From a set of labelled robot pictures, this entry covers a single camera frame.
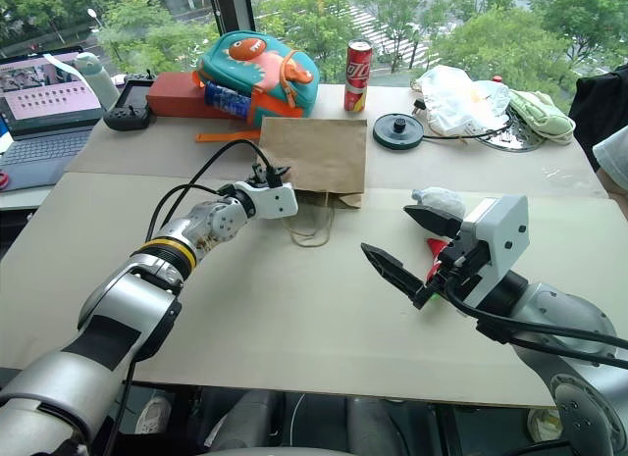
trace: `red box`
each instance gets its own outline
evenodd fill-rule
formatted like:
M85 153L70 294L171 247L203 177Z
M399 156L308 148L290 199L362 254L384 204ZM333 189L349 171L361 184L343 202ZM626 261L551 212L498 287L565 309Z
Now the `red box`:
M206 105L205 89L194 83L191 72L159 74L150 87L146 100L152 112L157 116L239 119Z

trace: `remote controller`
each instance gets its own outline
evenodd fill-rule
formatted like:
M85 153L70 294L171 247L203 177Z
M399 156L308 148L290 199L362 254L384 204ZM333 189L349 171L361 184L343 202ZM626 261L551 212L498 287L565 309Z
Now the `remote controller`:
M146 95L153 84L153 75L132 74L116 104L105 114L105 124L114 130L145 129L152 115Z

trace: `black cable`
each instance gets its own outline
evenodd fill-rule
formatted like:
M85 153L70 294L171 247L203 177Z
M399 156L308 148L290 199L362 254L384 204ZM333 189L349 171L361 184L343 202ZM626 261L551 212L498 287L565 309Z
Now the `black cable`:
M535 324L531 322L521 322L504 316L491 314L490 312L481 311L475 307L465 304L455 293L457 286L456 278L448 279L445 283L445 295L449 302L457 309L480 321L489 323L499 323L506 329L515 329L519 331L531 331L535 333L545 333L548 335L566 336L569 338L578 338L582 340L606 343L628 350L628 340L618 338L616 336L606 335L603 333L595 333L594 331L574 329L571 327L550 326L547 324Z
M229 149L231 149L235 145L240 145L240 144L248 145L249 147L251 147L257 153L259 158L262 159L262 162L264 162L264 165L266 166L267 171L269 168L272 168L270 162L264 155L264 152L262 152L259 147L253 144L250 140L238 139L238 140L234 140L233 142L230 142L229 144L224 145L214 155L212 155L211 159L209 159L207 163L203 165L203 167L201 167L201 169L196 173L196 175L192 177L192 179L189 181L189 184L195 184L196 181L207 171L207 169L209 169L212 166L212 164L214 164L214 162L218 160L218 158L221 155L223 155L225 152L227 152ZM181 193L179 197L177 198L177 200L173 203L172 207L170 208L170 211L168 211L168 214L164 218L164 222L162 226L173 217L173 214L175 214L175 211L177 210L182 200L187 195L188 191L189 191L189 188L185 189L183 193Z
M405 439L405 436L404 436L403 432L401 431L401 428L399 427L397 422L394 420L394 418L391 417L391 415L389 415L389 420L392 422L392 425L394 426L394 429L398 433L399 438L401 439L401 442L403 443L403 449L405 450L405 456L411 456L412 453L410 453L410 446L408 445L408 442Z
M559 346L543 345L534 341L522 340L519 338L511 337L508 339L508 343L511 345L519 346L521 348L527 348L529 350L540 351L541 353L549 353L550 355L564 356L566 358L573 358L575 360L588 361L590 363L599 363L602 365L614 366L615 368L622 368L628 370L628 361L619 360L617 358L609 358L605 356L596 355L594 353L585 353L584 351L572 351Z
M146 233L146 238L144 239L144 241L147 242L153 237L153 230L155 230L155 224L157 223L157 218L159 217L161 208L163 208L164 204L166 204L166 201L168 201L168 198L170 198L177 191L180 191L182 189L190 190L191 188L200 189L202 191L207 191L208 193L218 195L218 191L216 191L215 189L208 188L207 186L203 186L201 184L186 183L186 184L179 184L175 186L173 189L171 189L166 194L164 194L162 198L159 200L159 203L157 203L157 206L155 206L155 210L153 211L153 215L150 218L150 224L148 225L148 232Z
M456 288L456 279L449 279L446 283L445 283L445 295L447 297L447 300L454 306L456 307L458 310L462 311L463 313L465 313L468 316L471 316L475 319L477 319L478 321L485 321L486 323L491 323L491 324L498 324L499 327L503 327L506 329L519 329L522 331L534 331L534 332L538 332L538 333L546 333L546 334L552 334L552 335L562 335L562 336L571 336L571 333L566 333L565 331L563 331L564 329L566 330L575 330L578 333L574 333L574 334L579 334L579 332L584 332L585 330L578 330L578 329L570 329L570 328L562 328L562 327L558 327L558 326L546 326L543 324L533 324L533 323L528 323L528 322L519 322L519 321L514 321L512 319L508 319L502 316L496 316L495 314L491 314L485 311L481 311L479 309L476 309L474 307L471 307L467 304L465 304L464 302L462 302L460 300L460 298L457 297L456 293L455 293L455 288ZM516 325L516 327L510 326L510 325L504 325L503 323L507 323L507 324L511 324L514 323ZM584 339L588 339L590 341L597 341L597 338L616 338L616 337L610 337L609 335L601 335L601 334L597 334L597 333L593 333L594 338L584 338ZM585 353L585 352L580 352L580 351L572 351L572 350L567 350L564 348L560 348L557 346L552 346L552 345L543 345L540 343L535 343L533 341L528 341L528 340L521 340L519 338L514 338L514 337L508 337L507 341L510 344L516 345L516 346L520 346L522 348L527 348L527 349L531 349L531 350L535 350L535 351L540 351L542 353L549 353L552 355L558 355L558 356L565 356L567 358L574 358L577 360L583 360L583 361L587 361L587 362L593 362L593 363L602 363L605 365L609 365L609 366L614 366L616 368L623 368L623 369L628 369L628 362L625 360L618 360L616 358L610 358L610 357L603 357L597 354L592 354L592 353Z
M457 140L457 139L476 139L479 137L490 137L492 135L498 135L500 132L504 132L508 130L512 126L512 117L508 115L508 122L499 129L491 129L487 130L482 134L475 135L424 135L424 139L432 139L432 140Z
M569 441L567 441L566 439L553 439L551 441L542 441L540 443L534 443L526 446L525 448L519 448L515 449L514 451L509 451L503 456L522 456L524 454L544 451L546 449L563 448L565 446L570 446Z
M120 429L122 417L125 415L127 401L129 400L129 392L131 391L133 373L135 373L135 361L131 361L131 364L129 365L129 370L127 371L127 381L125 382L125 387L122 391L122 398L120 399L120 407L118 408L118 413L116 414L116 420L114 421L114 425L111 427L111 431L109 432L107 444L105 445L105 450L103 451L102 456L111 456L111 452L114 450L116 438L118 437L118 430Z

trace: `table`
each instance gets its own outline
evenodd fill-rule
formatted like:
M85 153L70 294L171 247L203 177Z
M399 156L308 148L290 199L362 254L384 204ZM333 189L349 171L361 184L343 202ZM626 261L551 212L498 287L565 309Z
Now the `table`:
M64 175L0 264L1 367L21 368L70 340L84 299L142 242L155 203L182 181ZM468 208L482 197L464 194ZM193 193L185 207L201 199ZM319 249L296 247L277 221L251 222L194 272L173 332L136 379L552 405L508 346L444 301L417 312L368 264L361 241L427 272L426 232L400 210L408 202L408 190L369 189L361 210L337 210ZM593 301L628 336L628 303L616 300L628 288L628 225L616 204L533 197L530 235L515 270Z
M409 113L414 93L409 88L369 88L366 110L342 108L344 86L320 85L312 118L362 119L368 122L366 185L380 188L442 186L456 191L494 191L534 196L607 197L582 148L547 142L540 149L513 154L471 140L422 142L396 152L373 141L373 123L386 113ZM69 165L70 172L190 178L220 145L197 144L199 132L242 130L242 122L158 118L145 131L116 132L98 123L87 146ZM230 151L207 177L240 179L253 157L245 147Z
M0 194L0 211L36 209L52 191L52 186L18 189Z

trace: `white plastic bag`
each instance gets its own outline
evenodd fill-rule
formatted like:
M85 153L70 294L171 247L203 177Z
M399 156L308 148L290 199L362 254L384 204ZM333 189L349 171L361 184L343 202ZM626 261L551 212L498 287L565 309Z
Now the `white plastic bag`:
M473 135L503 127L510 101L508 87L473 81L461 69L436 66L418 80L430 128L440 135Z

